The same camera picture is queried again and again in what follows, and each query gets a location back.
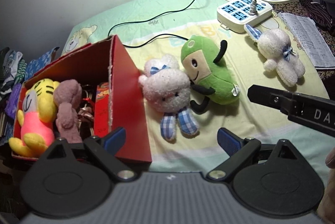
folded clothes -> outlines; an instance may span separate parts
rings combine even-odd
[[[37,73],[38,71],[46,67],[48,64],[50,64],[53,61],[58,48],[59,47],[54,47],[53,49],[51,49],[50,51],[39,57],[37,60],[32,60],[27,65],[24,80],[26,81],[27,79],[30,79],[35,73]]]
[[[0,97],[3,97],[6,94],[9,94],[12,91],[14,86],[14,79],[17,74],[17,69],[19,62],[22,58],[21,52],[16,52],[14,50],[8,51],[5,56],[4,61],[4,82],[2,83],[0,89]]]
[[[5,107],[5,113],[12,119],[15,119],[16,116],[16,107],[19,102],[20,91],[21,91],[21,84],[18,83],[14,85],[12,92],[10,93],[7,105]]]
[[[5,61],[5,56],[9,51],[9,47],[5,47],[0,51],[0,82],[3,82],[5,80],[3,75],[3,62]]]
[[[17,83],[21,83],[24,80],[24,76],[26,75],[27,63],[24,59],[21,59],[19,65],[17,67],[17,74],[14,78],[14,85]]]

box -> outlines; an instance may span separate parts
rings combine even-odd
[[[111,36],[60,57],[24,82],[20,92],[18,110],[22,109],[27,89],[44,78],[59,82],[76,79],[80,84],[90,84],[95,87],[108,81],[110,86],[108,116],[112,116],[113,119],[106,121],[106,125],[109,123],[111,130],[117,127],[126,129],[125,145],[119,150],[116,157],[126,162],[151,162],[143,95],[138,85],[139,76],[139,70],[118,36]],[[103,137],[107,133],[104,131],[95,134]],[[14,137],[21,137],[21,127],[16,118],[13,134]],[[33,160],[14,153],[12,156]]]

bed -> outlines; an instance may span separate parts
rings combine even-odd
[[[177,10],[187,6],[192,0],[134,0],[113,9],[104,11],[76,25],[63,48],[63,54],[88,42],[94,43],[107,37],[109,29],[115,24],[127,21],[149,19],[159,13]],[[161,16],[141,24],[128,24],[116,27],[111,34],[117,34],[125,45],[140,45],[160,33],[172,33],[186,38],[201,35],[219,43],[227,40],[225,54],[227,66],[241,88],[237,104],[220,106],[211,104],[209,111],[195,115],[200,124],[200,134],[185,138],[179,129],[174,144],[160,136],[161,114],[155,112],[145,102],[152,164],[150,170],[160,172],[202,171],[207,173],[228,158],[219,147],[216,134],[225,127],[241,138],[254,136],[262,143],[275,144],[278,139],[289,139],[304,155],[316,172],[326,183],[328,168],[324,159],[335,146],[335,139],[315,130],[292,123],[279,111],[251,103],[247,90],[253,85],[263,85],[277,89],[287,89],[276,74],[264,74],[264,58],[258,53],[246,34],[236,34],[220,27],[216,19],[216,8],[229,0],[196,0],[182,12]],[[304,51],[296,44],[292,34],[276,13],[257,26],[261,31],[280,27],[287,31],[294,51],[300,55],[305,65],[304,78],[292,91],[328,99],[322,81]],[[175,37],[162,37],[138,49],[127,49],[139,69],[143,69],[148,59],[171,53],[180,58],[180,50],[185,41]]]

blue gripper pad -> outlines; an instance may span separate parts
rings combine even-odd
[[[124,128],[118,128],[108,139],[105,138],[103,148],[111,155],[115,155],[123,147],[125,142],[126,130]]]
[[[218,144],[230,157],[242,148],[243,142],[243,139],[233,135],[225,128],[221,128],[217,132]]]

white power strip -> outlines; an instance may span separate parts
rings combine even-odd
[[[257,0],[257,14],[249,15],[248,11],[252,0],[233,0],[217,8],[217,20],[221,27],[231,29],[237,33],[244,33],[243,26],[249,24],[256,26],[263,20],[271,17],[272,6],[262,0]]]

